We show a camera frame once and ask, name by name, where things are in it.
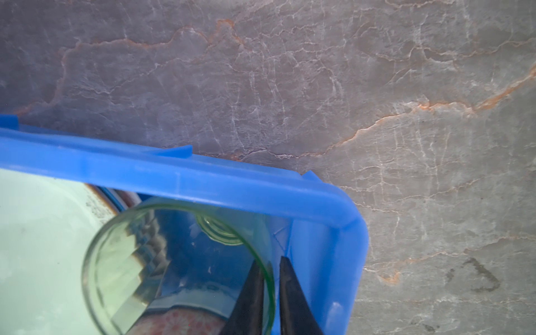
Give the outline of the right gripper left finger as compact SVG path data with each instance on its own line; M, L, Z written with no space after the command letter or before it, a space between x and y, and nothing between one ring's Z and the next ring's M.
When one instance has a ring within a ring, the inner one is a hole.
M265 279L254 260L230 318L219 335L262 335L264 292Z

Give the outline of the orange blue patterned bowl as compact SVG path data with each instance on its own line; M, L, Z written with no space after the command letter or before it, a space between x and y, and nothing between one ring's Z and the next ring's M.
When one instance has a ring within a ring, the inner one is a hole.
M226 321L208 311L177 307L142 316L127 335L211 335L219 334Z

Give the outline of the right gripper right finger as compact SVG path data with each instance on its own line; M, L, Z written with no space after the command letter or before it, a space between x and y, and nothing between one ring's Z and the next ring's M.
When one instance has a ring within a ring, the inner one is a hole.
M323 335L312 314L290 259L280 260L279 312L282 335Z

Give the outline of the green pineapple plate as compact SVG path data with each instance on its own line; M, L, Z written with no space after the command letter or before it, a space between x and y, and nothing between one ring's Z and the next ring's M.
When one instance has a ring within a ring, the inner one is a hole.
M98 334L85 253L117 210L84 183L1 170L1 333Z

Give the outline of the green glass cup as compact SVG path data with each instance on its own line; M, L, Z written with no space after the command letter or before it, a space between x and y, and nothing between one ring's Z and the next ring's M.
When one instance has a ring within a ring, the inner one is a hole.
M263 331L276 312L268 216L154 199L127 209L95 235L82 268L82 290L102 334L127 334L149 314L186 307L225 321L252 262L265 279Z

